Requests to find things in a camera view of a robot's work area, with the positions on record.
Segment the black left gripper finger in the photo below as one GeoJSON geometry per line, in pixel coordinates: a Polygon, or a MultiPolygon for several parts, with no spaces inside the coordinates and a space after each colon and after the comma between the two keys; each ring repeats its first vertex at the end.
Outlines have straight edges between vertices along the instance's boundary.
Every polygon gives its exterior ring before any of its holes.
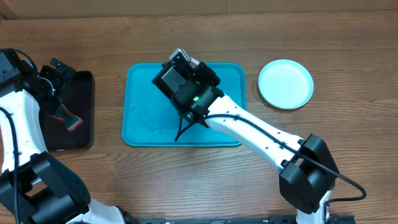
{"type": "Polygon", "coordinates": [[[43,110],[54,118],[63,118],[62,112],[58,108],[62,100],[58,96],[51,96],[43,102],[43,110]]]}
{"type": "Polygon", "coordinates": [[[72,80],[76,74],[76,70],[73,67],[69,67],[65,63],[61,62],[57,58],[52,58],[50,64],[58,70],[67,80],[72,80]]]}

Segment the pink green scrub sponge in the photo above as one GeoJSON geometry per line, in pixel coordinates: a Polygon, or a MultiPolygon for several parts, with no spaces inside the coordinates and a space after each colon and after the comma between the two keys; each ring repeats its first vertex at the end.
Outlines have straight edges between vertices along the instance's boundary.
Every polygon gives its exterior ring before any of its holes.
{"type": "Polygon", "coordinates": [[[79,116],[73,114],[63,103],[59,104],[52,116],[63,121],[68,131],[73,131],[83,122],[79,116]]]}

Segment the light blue plate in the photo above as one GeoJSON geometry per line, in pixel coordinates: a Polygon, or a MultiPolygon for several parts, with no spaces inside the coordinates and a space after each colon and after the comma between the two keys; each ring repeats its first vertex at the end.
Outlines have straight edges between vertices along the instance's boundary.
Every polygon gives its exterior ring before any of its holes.
{"type": "Polygon", "coordinates": [[[310,72],[298,62],[274,60],[263,67],[258,77],[261,96],[272,106],[295,110],[309,102],[314,91],[310,72]]]}

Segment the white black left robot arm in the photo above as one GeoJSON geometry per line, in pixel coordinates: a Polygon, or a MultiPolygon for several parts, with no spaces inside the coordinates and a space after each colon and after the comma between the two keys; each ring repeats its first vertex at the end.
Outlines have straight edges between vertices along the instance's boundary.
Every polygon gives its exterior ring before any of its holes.
{"type": "Polygon", "coordinates": [[[82,119],[60,94],[76,70],[56,58],[38,69],[17,49],[1,49],[1,136],[4,161],[1,204],[16,223],[136,223],[125,210],[93,198],[84,182],[47,150],[39,113],[46,111],[73,131],[82,119]]]}

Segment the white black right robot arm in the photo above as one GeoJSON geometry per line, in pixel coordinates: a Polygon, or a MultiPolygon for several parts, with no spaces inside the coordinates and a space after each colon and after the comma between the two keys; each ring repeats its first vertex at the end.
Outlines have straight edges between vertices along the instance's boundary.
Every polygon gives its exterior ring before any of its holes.
{"type": "Polygon", "coordinates": [[[288,147],[298,149],[298,136],[283,133],[249,117],[246,109],[245,75],[235,63],[209,63],[221,78],[228,96],[222,100],[217,127],[194,126],[176,142],[178,114],[150,83],[160,72],[160,63],[133,65],[126,80],[121,135],[135,147],[225,147],[244,144],[263,157],[277,171],[283,160],[294,156],[288,147]]]}

